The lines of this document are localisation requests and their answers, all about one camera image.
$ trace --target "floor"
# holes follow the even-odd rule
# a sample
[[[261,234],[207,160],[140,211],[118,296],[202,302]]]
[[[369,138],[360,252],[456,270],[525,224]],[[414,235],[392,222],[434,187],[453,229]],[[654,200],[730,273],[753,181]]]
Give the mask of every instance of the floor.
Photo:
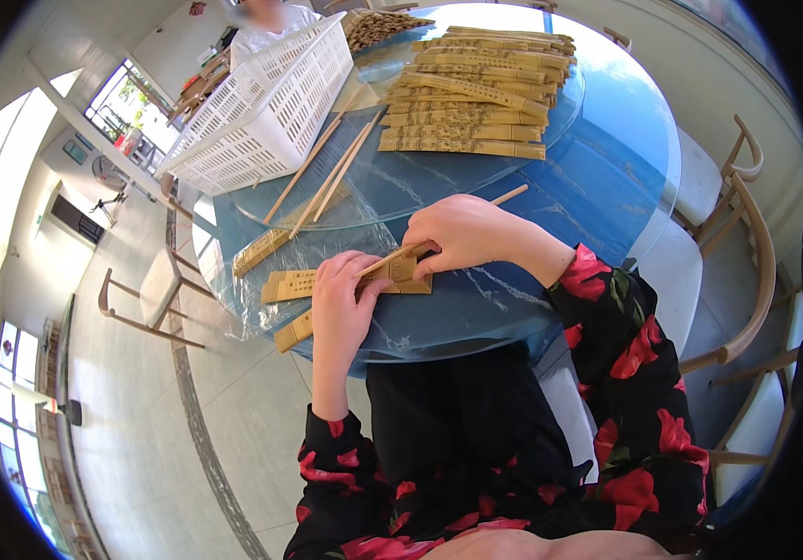
[[[166,246],[166,207],[140,196],[125,205],[77,292],[69,357],[71,397],[84,411],[83,427],[72,431],[77,467],[98,533],[113,560],[282,558],[304,487],[295,453],[311,398],[311,364],[277,353],[265,339],[225,337],[228,318],[216,302],[188,289],[180,295],[190,317],[183,335],[205,350],[180,347],[180,353],[104,317],[97,295],[105,270],[138,287]],[[178,219],[175,231],[180,253],[193,259],[188,222]],[[756,274],[742,236],[735,229],[706,260],[688,357],[729,340],[753,310]],[[110,307],[139,319],[134,298],[110,292]],[[750,389],[709,389],[709,379],[776,354],[787,311],[771,314],[733,364],[685,377],[698,444],[718,443]],[[549,358],[538,370],[559,364]],[[363,381],[349,379],[348,387],[350,408],[369,434]]]

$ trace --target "white plastic basket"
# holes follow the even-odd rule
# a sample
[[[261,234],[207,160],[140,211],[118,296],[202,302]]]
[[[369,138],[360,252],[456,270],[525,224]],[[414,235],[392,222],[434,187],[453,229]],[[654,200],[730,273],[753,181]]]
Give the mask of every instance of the white plastic basket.
[[[216,196],[296,172],[352,68],[332,15],[287,35],[230,73],[156,172]]]

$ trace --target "black pants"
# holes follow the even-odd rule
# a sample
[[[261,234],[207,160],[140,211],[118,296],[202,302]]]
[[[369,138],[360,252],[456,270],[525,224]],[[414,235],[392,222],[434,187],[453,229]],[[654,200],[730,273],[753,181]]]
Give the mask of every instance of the black pants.
[[[563,431],[519,345],[421,364],[372,364],[373,443],[394,487],[431,487],[418,509],[474,511],[478,495],[578,486]],[[491,476],[512,462],[516,476]],[[504,484],[504,488],[493,485]]]

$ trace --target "floral blouse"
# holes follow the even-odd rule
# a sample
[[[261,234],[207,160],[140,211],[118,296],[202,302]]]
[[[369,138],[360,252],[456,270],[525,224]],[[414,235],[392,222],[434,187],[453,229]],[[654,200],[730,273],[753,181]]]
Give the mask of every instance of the floral blouse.
[[[654,319],[656,293],[637,274],[611,268],[578,245],[546,295],[563,319],[579,392],[599,426],[597,483],[548,481],[533,496],[514,500],[503,491],[503,477],[521,468],[514,455],[492,469],[502,484],[479,496],[478,511],[439,522],[429,515],[430,523],[418,523],[424,513],[410,506],[417,485],[390,487],[355,415],[328,422],[309,406],[298,453],[307,486],[284,558],[414,560],[477,529],[558,539],[592,530],[654,536],[700,523],[709,455],[692,443],[675,347]]]

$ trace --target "white shirt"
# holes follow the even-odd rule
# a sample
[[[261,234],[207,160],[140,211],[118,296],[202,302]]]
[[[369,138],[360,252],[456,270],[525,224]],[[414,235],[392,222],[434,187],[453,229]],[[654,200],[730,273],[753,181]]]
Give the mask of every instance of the white shirt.
[[[282,33],[271,33],[256,28],[251,23],[246,23],[237,31],[230,43],[230,72],[236,70],[243,62],[253,58],[258,51],[273,45],[289,33],[308,27],[322,17],[308,6],[284,5],[284,7],[288,22]]]

